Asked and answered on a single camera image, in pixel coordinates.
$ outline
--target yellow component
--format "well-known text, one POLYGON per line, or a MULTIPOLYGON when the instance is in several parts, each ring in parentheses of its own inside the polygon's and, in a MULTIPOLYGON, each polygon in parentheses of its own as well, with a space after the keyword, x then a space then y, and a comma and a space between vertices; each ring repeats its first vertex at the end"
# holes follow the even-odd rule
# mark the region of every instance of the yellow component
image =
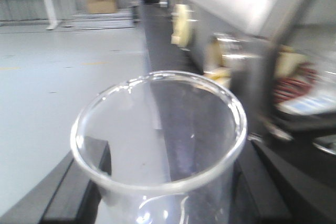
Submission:
POLYGON ((186 47, 191 38, 190 11, 187 5, 176 4, 173 17, 172 44, 186 47))
POLYGON ((205 77, 208 77, 212 80, 216 80, 218 78, 227 78, 231 76, 231 72, 229 68, 216 68, 214 70, 212 70, 211 72, 205 73, 204 74, 205 77))
POLYGON ((280 52, 295 52, 295 50, 290 46, 281 45, 280 52))
POLYGON ((277 59, 275 74, 276 79, 291 76, 298 64, 308 61, 306 55, 293 52, 281 52, 277 59))
POLYGON ((226 88, 230 88, 230 84, 231 84, 231 78, 230 77, 221 77, 215 80, 216 82, 218 82, 218 84, 226 87, 226 88))

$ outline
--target metal machine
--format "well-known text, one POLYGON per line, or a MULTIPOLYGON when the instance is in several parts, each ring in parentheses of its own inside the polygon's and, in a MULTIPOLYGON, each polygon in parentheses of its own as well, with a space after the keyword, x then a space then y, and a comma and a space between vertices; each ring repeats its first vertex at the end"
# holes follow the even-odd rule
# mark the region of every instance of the metal machine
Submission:
MULTIPOLYGON (((272 174, 293 219, 335 223, 336 213, 330 207, 336 200, 332 183, 335 178, 334 171, 328 168, 334 166, 334 159, 312 144, 314 137, 335 132, 334 1, 181 0, 180 4, 190 15, 182 13, 184 20, 178 21, 182 24, 173 24, 172 41, 188 51, 205 74, 217 75, 221 68, 223 84, 243 103, 250 140, 272 174), (314 94, 309 98, 302 96, 303 101, 298 102, 301 107, 310 107, 312 115, 296 114, 291 118, 290 114, 281 118, 281 124, 274 122, 279 106, 274 105, 273 90, 275 73, 283 65, 279 57, 283 51, 307 56, 317 66, 319 80, 312 88, 314 94), (328 90, 331 105, 308 104, 310 99, 316 101, 321 90, 328 90)), ((297 64, 295 59, 298 58, 290 55, 287 64, 297 64)), ((325 146, 315 145, 325 150, 325 146)), ((328 153, 333 153, 333 146, 327 148, 328 153)))

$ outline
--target clear glass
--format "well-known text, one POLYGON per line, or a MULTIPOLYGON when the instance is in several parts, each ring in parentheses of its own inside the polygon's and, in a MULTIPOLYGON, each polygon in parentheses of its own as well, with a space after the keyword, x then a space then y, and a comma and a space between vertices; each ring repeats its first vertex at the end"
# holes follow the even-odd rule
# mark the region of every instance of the clear glass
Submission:
POLYGON ((230 91, 196 74, 159 71, 99 94, 74 123, 71 149, 100 186, 111 223, 223 224, 246 131, 230 91), (111 176, 92 161, 101 141, 111 176))

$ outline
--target gray floor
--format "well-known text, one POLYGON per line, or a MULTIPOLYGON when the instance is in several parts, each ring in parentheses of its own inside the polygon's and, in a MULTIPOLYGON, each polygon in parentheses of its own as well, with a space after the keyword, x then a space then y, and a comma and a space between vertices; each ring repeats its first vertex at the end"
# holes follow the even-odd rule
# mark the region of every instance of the gray floor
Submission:
POLYGON ((69 151, 98 92, 150 71, 143 29, 0 27, 0 216, 69 151))

